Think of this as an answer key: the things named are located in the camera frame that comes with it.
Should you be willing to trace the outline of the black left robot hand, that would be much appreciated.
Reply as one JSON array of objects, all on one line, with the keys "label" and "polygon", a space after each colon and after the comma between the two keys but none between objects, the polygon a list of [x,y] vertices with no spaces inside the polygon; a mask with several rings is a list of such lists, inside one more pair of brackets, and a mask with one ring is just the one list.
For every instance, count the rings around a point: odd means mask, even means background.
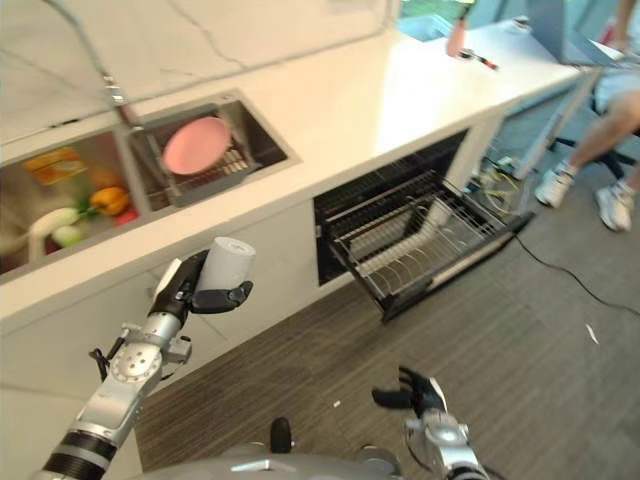
[{"label": "black left robot hand", "polygon": [[169,269],[170,278],[166,285],[155,294],[147,316],[170,314],[181,324],[190,313],[222,314],[239,308],[251,294],[254,284],[244,280],[231,289],[198,289],[208,250],[191,255],[179,265],[174,273]]}]

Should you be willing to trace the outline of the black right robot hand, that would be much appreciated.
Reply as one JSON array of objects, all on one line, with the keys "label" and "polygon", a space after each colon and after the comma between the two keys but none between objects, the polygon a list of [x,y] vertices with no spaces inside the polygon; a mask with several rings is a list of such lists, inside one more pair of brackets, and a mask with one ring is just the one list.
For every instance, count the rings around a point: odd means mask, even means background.
[{"label": "black right robot hand", "polygon": [[399,366],[399,385],[397,390],[374,388],[371,392],[374,402],[383,408],[414,411],[418,418],[429,411],[447,412],[445,395],[433,377]]}]

